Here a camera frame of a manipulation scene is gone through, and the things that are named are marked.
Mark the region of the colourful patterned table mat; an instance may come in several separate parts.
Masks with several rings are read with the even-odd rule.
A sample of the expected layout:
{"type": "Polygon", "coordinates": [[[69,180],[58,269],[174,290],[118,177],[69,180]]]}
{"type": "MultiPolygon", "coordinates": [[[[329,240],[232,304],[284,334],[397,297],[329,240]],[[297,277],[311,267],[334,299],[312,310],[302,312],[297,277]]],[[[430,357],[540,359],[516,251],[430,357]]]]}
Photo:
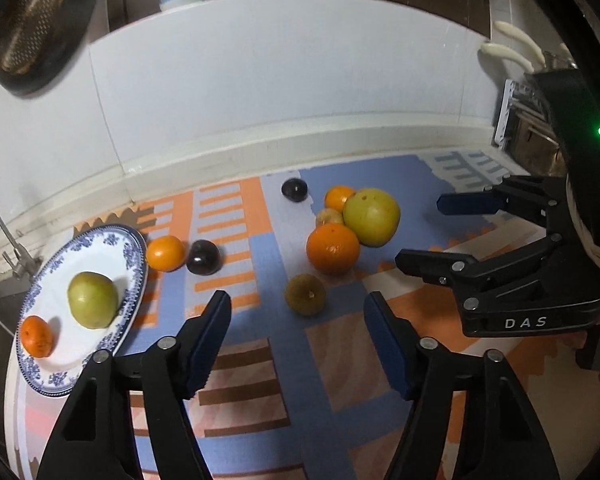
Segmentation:
{"type": "Polygon", "coordinates": [[[5,400],[10,461],[23,478],[35,477],[64,404],[60,389],[74,382],[95,349],[116,344],[123,353],[143,351],[176,333],[222,289],[232,300],[230,329],[206,386],[186,404],[215,478],[379,479],[408,404],[389,386],[364,323],[364,298],[377,290],[395,314],[452,351],[503,352],[541,419],[562,478],[574,478],[600,445],[600,372],[578,367],[557,337],[464,336],[452,292],[407,278],[393,263],[404,247],[485,259],[538,238],[538,228],[509,214],[453,219],[434,206],[442,193],[480,191],[517,171],[492,148],[337,162],[297,170],[309,195],[291,203],[280,192],[289,171],[199,184],[188,172],[166,170],[132,206],[79,214],[69,238],[124,223],[148,240],[210,240],[224,262],[209,276],[150,272],[133,314],[106,330],[87,330],[66,304],[69,259],[52,255],[24,312],[53,326],[57,348],[43,361],[16,359],[19,376],[5,400]],[[336,185],[388,192],[401,222],[387,245],[363,248],[347,275],[323,278],[325,309],[305,318],[287,306],[284,290],[312,272],[306,239],[336,185]]]}

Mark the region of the small tan fruit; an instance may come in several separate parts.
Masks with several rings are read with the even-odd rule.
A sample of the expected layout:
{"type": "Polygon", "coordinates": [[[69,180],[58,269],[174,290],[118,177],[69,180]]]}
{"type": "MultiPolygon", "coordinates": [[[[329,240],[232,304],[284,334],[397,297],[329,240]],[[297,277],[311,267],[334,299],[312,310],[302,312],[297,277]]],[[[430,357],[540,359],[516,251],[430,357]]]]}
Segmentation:
{"type": "Polygon", "coordinates": [[[334,208],[320,210],[315,216],[315,226],[318,228],[329,223],[343,224],[342,213],[334,208]]]}

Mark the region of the large front orange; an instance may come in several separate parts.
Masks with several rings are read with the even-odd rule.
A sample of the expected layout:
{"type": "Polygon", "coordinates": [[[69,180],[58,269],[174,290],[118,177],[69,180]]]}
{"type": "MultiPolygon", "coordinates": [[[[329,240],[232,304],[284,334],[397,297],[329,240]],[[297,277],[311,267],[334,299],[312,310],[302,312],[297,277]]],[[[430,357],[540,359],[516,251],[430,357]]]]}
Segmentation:
{"type": "Polygon", "coordinates": [[[25,318],[20,326],[21,344],[30,356],[47,358],[54,348],[54,334],[50,324],[36,315],[25,318]]]}

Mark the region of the blue white porcelain plate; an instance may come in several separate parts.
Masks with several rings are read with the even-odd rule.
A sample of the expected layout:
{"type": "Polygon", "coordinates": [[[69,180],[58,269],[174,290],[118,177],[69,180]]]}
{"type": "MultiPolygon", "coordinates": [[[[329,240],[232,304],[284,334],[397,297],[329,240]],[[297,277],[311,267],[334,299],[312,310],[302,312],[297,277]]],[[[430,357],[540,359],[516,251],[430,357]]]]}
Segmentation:
{"type": "Polygon", "coordinates": [[[96,351],[117,352],[143,299],[142,234],[108,224],[58,249],[35,275],[16,333],[20,373],[43,396],[66,396],[96,351]]]}

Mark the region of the black perforated frying pan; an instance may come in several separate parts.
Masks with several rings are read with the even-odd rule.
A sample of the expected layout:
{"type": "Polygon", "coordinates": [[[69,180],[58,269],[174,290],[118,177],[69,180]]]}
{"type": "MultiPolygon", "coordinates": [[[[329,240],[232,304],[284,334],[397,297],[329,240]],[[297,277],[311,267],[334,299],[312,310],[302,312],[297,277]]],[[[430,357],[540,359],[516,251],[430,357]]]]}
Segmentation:
{"type": "Polygon", "coordinates": [[[27,96],[50,84],[78,50],[97,0],[8,0],[0,14],[0,84],[27,96]]]}

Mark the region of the dark plum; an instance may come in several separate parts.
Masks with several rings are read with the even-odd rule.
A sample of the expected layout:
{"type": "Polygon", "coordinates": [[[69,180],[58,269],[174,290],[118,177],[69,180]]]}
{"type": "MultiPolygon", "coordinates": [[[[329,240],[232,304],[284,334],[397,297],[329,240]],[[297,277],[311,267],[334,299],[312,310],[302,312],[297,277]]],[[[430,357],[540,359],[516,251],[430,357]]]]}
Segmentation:
{"type": "Polygon", "coordinates": [[[283,196],[294,203],[301,203],[308,197],[309,188],[305,180],[300,178],[287,179],[280,188],[283,196]]]}
{"type": "Polygon", "coordinates": [[[190,245],[185,264],[190,273],[211,275],[222,268],[222,263],[219,247],[211,240],[195,240],[190,245]]]}

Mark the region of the small brown-green fruit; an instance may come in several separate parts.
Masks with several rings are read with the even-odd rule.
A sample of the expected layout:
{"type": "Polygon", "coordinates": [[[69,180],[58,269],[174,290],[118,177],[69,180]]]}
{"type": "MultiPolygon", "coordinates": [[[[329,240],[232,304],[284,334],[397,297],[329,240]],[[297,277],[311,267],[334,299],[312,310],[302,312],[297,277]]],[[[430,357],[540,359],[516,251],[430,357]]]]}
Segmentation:
{"type": "Polygon", "coordinates": [[[291,278],[284,290],[288,307],[298,315],[313,316],[326,307],[326,289],[312,274],[298,274],[291,278]]]}

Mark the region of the yellow-green pomelo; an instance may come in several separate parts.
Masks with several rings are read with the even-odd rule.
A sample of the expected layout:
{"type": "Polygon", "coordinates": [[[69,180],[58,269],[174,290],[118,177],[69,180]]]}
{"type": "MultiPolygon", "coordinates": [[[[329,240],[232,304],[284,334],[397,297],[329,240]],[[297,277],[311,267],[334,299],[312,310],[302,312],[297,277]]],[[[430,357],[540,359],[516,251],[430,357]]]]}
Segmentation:
{"type": "Polygon", "coordinates": [[[396,200],[380,188],[360,188],[343,206],[344,224],[362,245],[381,247],[393,238],[401,219],[396,200]]]}

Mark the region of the steel cooking pot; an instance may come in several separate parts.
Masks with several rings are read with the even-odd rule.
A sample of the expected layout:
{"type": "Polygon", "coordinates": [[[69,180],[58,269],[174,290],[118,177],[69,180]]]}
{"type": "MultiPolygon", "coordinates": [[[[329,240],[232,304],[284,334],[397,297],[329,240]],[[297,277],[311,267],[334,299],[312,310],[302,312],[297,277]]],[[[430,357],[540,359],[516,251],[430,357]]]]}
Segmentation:
{"type": "Polygon", "coordinates": [[[509,155],[532,176],[565,177],[565,159],[550,125],[526,114],[516,114],[507,144],[509,155]]]}

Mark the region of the green-yellow apple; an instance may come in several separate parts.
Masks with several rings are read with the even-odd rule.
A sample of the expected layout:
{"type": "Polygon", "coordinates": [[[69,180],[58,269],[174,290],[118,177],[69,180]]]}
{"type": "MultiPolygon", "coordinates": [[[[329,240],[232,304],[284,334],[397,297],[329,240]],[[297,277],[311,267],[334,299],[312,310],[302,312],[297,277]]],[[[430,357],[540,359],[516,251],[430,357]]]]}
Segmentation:
{"type": "Polygon", "coordinates": [[[67,298],[76,322],[89,330],[108,327],[119,309],[116,285],[95,272],[76,274],[69,283],[67,298]]]}

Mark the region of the metal shelf rack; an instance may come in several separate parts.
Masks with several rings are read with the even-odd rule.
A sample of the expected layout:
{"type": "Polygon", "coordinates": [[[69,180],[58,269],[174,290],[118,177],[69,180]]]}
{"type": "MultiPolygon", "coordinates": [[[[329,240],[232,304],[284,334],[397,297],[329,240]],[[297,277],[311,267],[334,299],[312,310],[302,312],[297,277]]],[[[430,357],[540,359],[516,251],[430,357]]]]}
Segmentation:
{"type": "Polygon", "coordinates": [[[493,133],[492,144],[504,151],[513,139],[515,120],[519,115],[528,119],[532,126],[538,127],[556,139],[553,127],[548,120],[548,108],[528,86],[513,79],[506,79],[503,89],[500,111],[493,133]]]}

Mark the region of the small back orange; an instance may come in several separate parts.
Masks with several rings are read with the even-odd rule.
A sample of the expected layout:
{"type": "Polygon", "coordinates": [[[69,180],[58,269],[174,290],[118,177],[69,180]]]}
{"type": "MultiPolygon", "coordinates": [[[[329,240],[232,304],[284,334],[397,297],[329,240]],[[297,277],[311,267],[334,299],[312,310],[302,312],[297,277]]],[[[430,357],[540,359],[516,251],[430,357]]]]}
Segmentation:
{"type": "Polygon", "coordinates": [[[354,188],[347,185],[335,185],[330,188],[324,197],[324,206],[338,212],[343,211],[347,200],[356,193],[354,188]]]}

